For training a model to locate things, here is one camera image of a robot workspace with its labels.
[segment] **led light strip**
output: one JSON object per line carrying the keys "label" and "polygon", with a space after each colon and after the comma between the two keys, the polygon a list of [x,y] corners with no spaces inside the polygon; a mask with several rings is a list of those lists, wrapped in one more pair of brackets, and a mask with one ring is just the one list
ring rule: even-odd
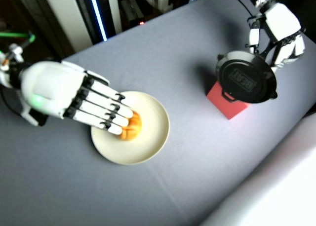
{"label": "led light strip", "polygon": [[100,16],[100,12],[99,12],[97,1],[96,0],[91,0],[91,1],[92,1],[92,4],[93,4],[95,15],[97,16],[97,20],[98,20],[98,24],[99,24],[99,27],[100,27],[100,31],[101,31],[101,34],[102,34],[103,41],[106,41],[107,40],[107,36],[105,35],[105,30],[104,30],[103,23],[102,23],[102,20],[101,20],[101,16]]}

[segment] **plate rim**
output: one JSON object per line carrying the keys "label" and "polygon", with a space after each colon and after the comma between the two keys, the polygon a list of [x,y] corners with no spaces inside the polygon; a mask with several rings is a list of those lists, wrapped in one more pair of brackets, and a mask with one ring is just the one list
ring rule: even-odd
{"label": "plate rim", "polygon": [[158,99],[156,99],[154,96],[152,96],[152,95],[150,95],[150,94],[148,94],[148,93],[145,93],[145,92],[134,91],[134,90],[121,92],[121,94],[124,94],[124,93],[140,93],[140,94],[148,95],[148,96],[150,96],[151,98],[153,98],[156,102],[158,102],[158,103],[162,106],[162,109],[164,110],[164,112],[165,112],[165,114],[166,114],[166,116],[167,116],[167,123],[168,123],[168,132],[167,132],[167,134],[166,134],[166,138],[165,138],[163,144],[161,145],[161,147],[157,150],[157,152],[155,152],[155,153],[154,153],[152,156],[150,156],[149,158],[146,158],[146,159],[144,159],[144,160],[141,160],[141,161],[138,161],[138,162],[134,162],[134,163],[120,163],[120,162],[111,160],[111,159],[105,157],[103,154],[101,154],[100,151],[98,150],[98,148],[97,148],[95,142],[94,142],[94,138],[93,138],[93,135],[92,135],[92,130],[93,130],[93,129],[98,129],[98,128],[97,128],[97,127],[94,127],[94,126],[91,126],[91,129],[90,129],[91,139],[92,139],[92,142],[93,142],[94,147],[97,149],[97,151],[99,152],[99,154],[102,155],[104,158],[106,158],[106,159],[107,159],[108,161],[110,161],[110,162],[113,162],[113,163],[116,163],[116,164],[120,164],[120,165],[127,165],[127,166],[128,166],[128,165],[136,165],[136,164],[144,163],[144,162],[146,162],[146,161],[152,159],[153,157],[155,157],[155,156],[164,148],[164,146],[165,146],[165,144],[166,144],[166,142],[167,142],[167,140],[168,140],[168,138],[169,138],[169,134],[170,134],[170,118],[169,118],[168,112],[167,112],[166,108],[164,107],[164,105],[162,105],[162,103],[161,103]]}

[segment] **red box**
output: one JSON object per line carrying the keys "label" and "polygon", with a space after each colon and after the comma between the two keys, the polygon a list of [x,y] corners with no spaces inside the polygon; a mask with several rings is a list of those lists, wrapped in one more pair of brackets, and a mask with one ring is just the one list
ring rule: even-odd
{"label": "red box", "polygon": [[207,94],[207,98],[211,101],[224,115],[227,119],[232,119],[241,111],[245,110],[250,106],[249,103],[244,103],[242,101],[229,102],[222,96],[222,87],[219,82],[215,85]]}

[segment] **cast iron skillet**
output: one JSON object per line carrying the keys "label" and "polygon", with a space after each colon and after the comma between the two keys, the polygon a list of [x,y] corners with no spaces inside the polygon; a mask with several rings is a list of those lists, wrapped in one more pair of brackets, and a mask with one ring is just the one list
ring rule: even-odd
{"label": "cast iron skillet", "polygon": [[275,74],[260,56],[233,51],[218,59],[217,78],[222,96],[229,102],[261,103],[277,97]]}

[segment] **logo on pan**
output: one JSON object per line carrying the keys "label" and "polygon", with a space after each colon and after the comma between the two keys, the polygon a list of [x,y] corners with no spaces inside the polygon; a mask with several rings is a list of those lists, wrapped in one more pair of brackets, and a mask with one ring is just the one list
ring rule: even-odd
{"label": "logo on pan", "polygon": [[256,86],[257,82],[253,79],[249,78],[246,74],[238,70],[237,68],[233,69],[233,71],[228,75],[229,79],[239,85],[248,93],[252,91],[252,89]]}

